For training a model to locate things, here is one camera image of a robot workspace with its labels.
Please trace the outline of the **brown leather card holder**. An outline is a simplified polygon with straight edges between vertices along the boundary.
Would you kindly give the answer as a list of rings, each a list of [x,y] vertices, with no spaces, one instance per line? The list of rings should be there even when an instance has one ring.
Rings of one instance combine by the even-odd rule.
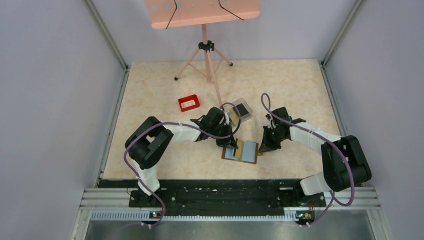
[[[223,160],[234,161],[256,165],[258,157],[264,154],[259,152],[259,144],[257,142],[236,140],[238,149],[224,148],[221,158]]]

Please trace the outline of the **clear acrylic card box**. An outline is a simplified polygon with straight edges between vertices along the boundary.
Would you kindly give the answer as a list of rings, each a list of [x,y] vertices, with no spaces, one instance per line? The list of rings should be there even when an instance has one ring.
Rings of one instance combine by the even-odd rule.
[[[224,112],[228,114],[232,127],[235,128],[239,123],[244,123],[252,118],[253,109],[244,98],[234,101],[224,107]]]

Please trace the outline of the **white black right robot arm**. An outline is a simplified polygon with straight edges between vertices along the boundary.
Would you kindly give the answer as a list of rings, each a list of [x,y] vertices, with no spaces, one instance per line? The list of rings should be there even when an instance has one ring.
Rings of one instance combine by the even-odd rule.
[[[355,136],[333,135],[304,119],[293,119],[285,107],[268,113],[266,118],[268,125],[263,128],[260,153],[280,150],[282,142],[289,140],[303,144],[321,156],[323,171],[302,179],[300,188],[293,192],[297,205],[307,206],[316,194],[340,192],[372,179],[367,158]]]

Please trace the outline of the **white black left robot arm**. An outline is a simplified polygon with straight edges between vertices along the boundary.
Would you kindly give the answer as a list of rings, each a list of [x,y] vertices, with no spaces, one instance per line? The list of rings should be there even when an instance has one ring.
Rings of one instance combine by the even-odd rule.
[[[141,200],[149,207],[160,202],[157,164],[171,143],[215,139],[220,148],[237,149],[230,117],[213,107],[206,115],[186,122],[161,122],[151,116],[127,139],[124,161],[138,179]]]

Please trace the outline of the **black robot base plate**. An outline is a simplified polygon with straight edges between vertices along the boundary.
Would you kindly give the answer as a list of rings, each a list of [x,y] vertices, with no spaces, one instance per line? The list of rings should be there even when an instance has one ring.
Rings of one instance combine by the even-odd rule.
[[[101,180],[100,189],[129,189],[130,208],[153,208],[150,218],[277,217],[286,208],[325,207],[323,193],[305,196],[299,179],[160,180],[147,196],[137,180]]]

